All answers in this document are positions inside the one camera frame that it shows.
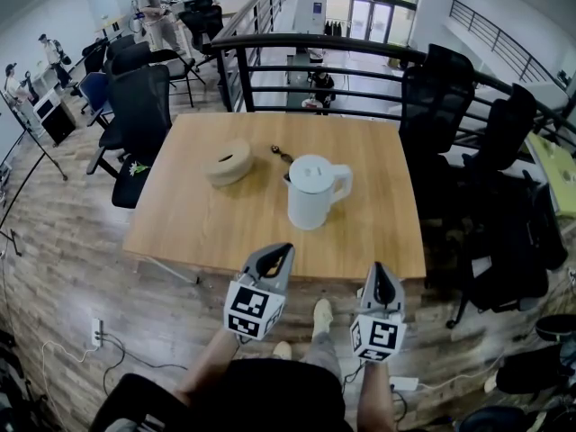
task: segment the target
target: shoe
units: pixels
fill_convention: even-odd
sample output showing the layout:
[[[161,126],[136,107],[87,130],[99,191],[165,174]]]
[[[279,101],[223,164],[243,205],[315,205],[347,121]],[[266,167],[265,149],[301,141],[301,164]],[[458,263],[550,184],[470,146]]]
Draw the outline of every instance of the shoe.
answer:
[[[286,341],[279,342],[274,348],[272,357],[282,360],[292,360],[292,346]]]
[[[330,301],[321,299],[316,302],[316,306],[314,307],[314,331],[312,332],[312,338],[319,333],[329,333],[330,323],[332,323],[333,319]]]

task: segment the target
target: wooden floor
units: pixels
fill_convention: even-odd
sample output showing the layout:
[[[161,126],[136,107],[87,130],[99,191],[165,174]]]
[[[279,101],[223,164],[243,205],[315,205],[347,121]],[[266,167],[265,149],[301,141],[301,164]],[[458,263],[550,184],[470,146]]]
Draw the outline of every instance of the wooden floor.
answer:
[[[193,82],[194,111],[222,111],[215,69],[204,67],[201,75],[208,86],[204,90],[202,84]],[[186,97],[173,98],[174,114],[190,112]],[[69,96],[67,102],[76,113],[83,103]],[[81,356],[91,348],[94,317],[103,320],[106,332],[120,338],[130,351],[151,363],[188,365],[221,324],[229,281],[228,277],[213,276],[192,286],[122,253],[122,238],[131,211],[112,206],[113,180],[104,171],[86,175],[86,166],[102,130],[98,126],[86,128],[87,116],[79,113],[76,116],[77,130],[58,148],[51,147],[48,137],[42,139],[47,151],[68,175],[68,181],[62,181],[56,168],[44,158],[3,227],[3,230],[14,229],[22,244],[22,257],[16,257],[12,247],[9,248],[5,280],[17,353],[36,392],[45,391],[42,344],[51,340],[76,357]],[[13,162],[9,201],[39,154],[26,137]],[[576,266],[574,237],[570,238],[570,244],[569,265]],[[552,290],[561,276],[565,280],[565,272],[552,277]],[[478,314],[471,306],[462,324],[450,331],[445,323],[455,309],[457,294],[427,291],[421,281],[409,281],[405,286],[409,332],[402,353],[390,361],[391,373],[418,377],[428,385],[443,383],[458,374],[484,370],[503,352],[525,350],[526,342],[514,344],[511,339],[531,329],[539,313]],[[327,297],[335,312],[332,335],[343,373],[352,373],[358,362],[351,356],[348,331],[354,318],[356,289],[353,284],[290,283],[288,304],[273,334],[264,342],[244,346],[238,356],[267,355],[281,340],[292,343],[295,356],[301,356],[310,342],[314,303]],[[549,301],[551,311],[563,310],[564,305],[568,306],[568,298],[572,299],[570,292],[562,291],[563,286],[556,289]],[[9,329],[3,295],[0,301],[4,329]],[[104,369],[117,363],[120,356],[114,346],[105,343],[101,350],[89,354],[83,364],[78,364],[59,349],[47,347],[49,390],[67,430],[87,430],[105,398]],[[182,375],[175,368],[152,370],[127,358],[111,372],[108,389],[129,372],[144,374],[167,389]],[[425,425],[445,414],[463,419],[484,405],[527,404],[528,397],[484,394],[482,385],[486,377],[487,374],[461,379],[435,391],[420,388],[405,393],[409,411],[400,423],[400,430]],[[358,376],[356,382],[346,388],[346,418],[351,424],[356,422],[361,379],[362,376]],[[397,411],[400,415],[399,401]]]

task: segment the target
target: kettle handle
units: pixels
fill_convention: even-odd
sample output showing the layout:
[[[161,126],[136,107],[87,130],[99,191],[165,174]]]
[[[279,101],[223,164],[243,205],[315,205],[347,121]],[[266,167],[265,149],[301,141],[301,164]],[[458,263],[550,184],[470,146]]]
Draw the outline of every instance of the kettle handle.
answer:
[[[330,197],[330,204],[336,203],[343,198],[346,198],[352,192],[352,170],[348,165],[332,165],[332,171],[334,174],[334,186],[336,186],[336,181],[342,181],[342,187],[340,187],[336,192]]]

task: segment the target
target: power strip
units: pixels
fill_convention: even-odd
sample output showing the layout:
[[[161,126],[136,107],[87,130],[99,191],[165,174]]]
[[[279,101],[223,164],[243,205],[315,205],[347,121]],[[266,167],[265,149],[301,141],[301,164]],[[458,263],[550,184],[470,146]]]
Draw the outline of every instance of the power strip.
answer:
[[[104,331],[104,324],[100,319],[92,319],[92,331],[90,337],[94,347],[102,347],[102,334]]]

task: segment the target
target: mesh chair back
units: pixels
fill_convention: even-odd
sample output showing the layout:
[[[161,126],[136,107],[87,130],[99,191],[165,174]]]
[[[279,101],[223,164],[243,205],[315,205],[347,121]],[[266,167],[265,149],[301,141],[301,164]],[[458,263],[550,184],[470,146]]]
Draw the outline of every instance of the mesh chair back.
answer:
[[[568,257],[568,251],[564,246],[562,233],[558,227],[548,184],[535,189],[534,212],[530,222],[530,230],[546,269],[559,269]]]
[[[474,67],[466,56],[433,44],[422,66],[406,69],[400,125],[405,151],[439,154],[450,149],[474,98],[473,80]]]
[[[192,0],[190,2],[185,2],[184,3],[184,8],[187,11],[206,11],[208,10],[212,5],[213,5],[214,1],[213,0]]]
[[[202,13],[184,11],[178,15],[180,20],[192,33],[192,46],[195,50],[200,51],[202,54],[210,54],[211,45],[205,45],[203,42],[203,34],[207,34],[208,30],[204,22]]]
[[[100,46],[92,51],[88,57],[84,60],[84,67],[86,74],[90,72],[100,72],[104,66],[104,54],[106,53],[106,47]]]
[[[494,101],[480,150],[472,162],[482,170],[500,171],[510,167],[534,126],[535,116],[536,99],[525,88],[514,84],[507,101]]]
[[[82,79],[78,88],[93,111],[98,111],[108,101],[108,77],[106,74],[91,72]]]
[[[124,149],[142,165],[154,163],[172,127],[169,82],[166,66],[152,66],[118,76],[108,87]]]
[[[108,59],[114,59],[118,53],[120,53],[125,48],[132,46],[136,43],[134,41],[134,35],[127,35],[126,37],[120,37],[118,40],[110,43],[108,51],[106,52],[106,57]]]
[[[112,73],[116,76],[142,68],[150,63],[150,46],[143,41],[123,49],[112,60]]]

